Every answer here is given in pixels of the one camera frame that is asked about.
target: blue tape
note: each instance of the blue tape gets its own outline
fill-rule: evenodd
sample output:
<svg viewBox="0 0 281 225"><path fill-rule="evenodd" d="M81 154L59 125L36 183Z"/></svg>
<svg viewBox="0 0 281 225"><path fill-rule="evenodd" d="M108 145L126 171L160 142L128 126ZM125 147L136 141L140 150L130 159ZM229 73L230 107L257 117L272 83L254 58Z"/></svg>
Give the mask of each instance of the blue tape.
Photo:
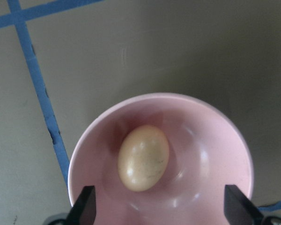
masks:
<svg viewBox="0 0 281 225"><path fill-rule="evenodd" d="M11 13L20 12L21 6L18 0L7 0ZM45 83L38 65L37 58L33 52L31 39L25 22L20 22L20 20L15 23L15 28L19 37L19 41L26 59L28 70L37 93L37 97L44 115L44 119L48 130L50 132L53 148L67 185L67 176L69 168L69 158L67 152L60 136L57 121L55 119L54 111L51 102L47 96Z"/></svg>
<svg viewBox="0 0 281 225"><path fill-rule="evenodd" d="M260 211L267 211L267 212L273 212L277 210L281 210L281 201L273 204L273 205L268 205L268 206L261 206L258 207Z"/></svg>
<svg viewBox="0 0 281 225"><path fill-rule="evenodd" d="M7 0L11 13L0 16L0 28L16 25L42 16L77 8L101 0L56 0L47 4L21 10L18 0Z"/></svg>

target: brown egg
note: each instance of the brown egg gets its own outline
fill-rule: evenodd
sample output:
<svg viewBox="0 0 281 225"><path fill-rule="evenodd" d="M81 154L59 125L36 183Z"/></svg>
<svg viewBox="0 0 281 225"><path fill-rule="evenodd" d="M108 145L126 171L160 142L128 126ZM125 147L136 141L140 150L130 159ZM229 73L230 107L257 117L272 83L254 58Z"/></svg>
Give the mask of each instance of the brown egg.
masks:
<svg viewBox="0 0 281 225"><path fill-rule="evenodd" d="M164 132L152 125L134 129L124 139L118 155L118 174L132 191L145 191L162 177L169 161Z"/></svg>

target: gray floor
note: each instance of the gray floor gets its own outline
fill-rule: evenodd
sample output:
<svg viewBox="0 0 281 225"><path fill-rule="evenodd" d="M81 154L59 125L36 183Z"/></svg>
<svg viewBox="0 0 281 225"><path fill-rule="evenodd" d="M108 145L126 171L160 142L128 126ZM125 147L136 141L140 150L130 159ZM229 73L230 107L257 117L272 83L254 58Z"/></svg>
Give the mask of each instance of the gray floor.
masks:
<svg viewBox="0 0 281 225"><path fill-rule="evenodd" d="M22 8L46 2L20 0ZM115 103L183 93L244 135L253 202L281 200L281 1L105 0L27 26L69 156ZM0 224L42 224L69 209L15 28L0 29Z"/></svg>

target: pink bowl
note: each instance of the pink bowl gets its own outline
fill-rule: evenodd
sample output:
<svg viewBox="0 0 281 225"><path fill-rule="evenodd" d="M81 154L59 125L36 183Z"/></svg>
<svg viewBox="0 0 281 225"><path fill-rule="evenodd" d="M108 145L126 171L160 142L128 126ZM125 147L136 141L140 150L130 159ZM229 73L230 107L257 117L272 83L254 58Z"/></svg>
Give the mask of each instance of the pink bowl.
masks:
<svg viewBox="0 0 281 225"><path fill-rule="evenodd" d="M144 124L165 132L170 159L154 187L132 192L119 179L118 150ZM84 186L95 185L96 225L228 224L225 184L252 195L253 166L244 139L212 106L172 93L133 97L102 113L78 141L68 176L72 205Z"/></svg>

